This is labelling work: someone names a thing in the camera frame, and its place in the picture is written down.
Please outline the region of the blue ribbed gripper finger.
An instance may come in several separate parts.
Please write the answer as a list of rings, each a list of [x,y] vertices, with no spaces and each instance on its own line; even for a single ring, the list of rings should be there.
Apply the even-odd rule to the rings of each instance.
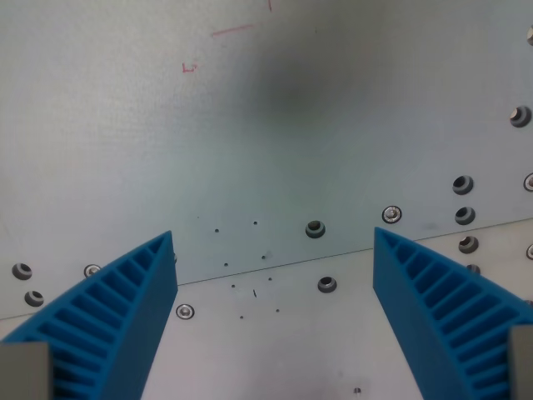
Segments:
[[[532,308],[427,247],[374,231],[373,288],[424,399],[509,399],[509,331]]]
[[[50,302],[4,343],[46,343],[55,399],[139,399],[177,295],[171,232]]]

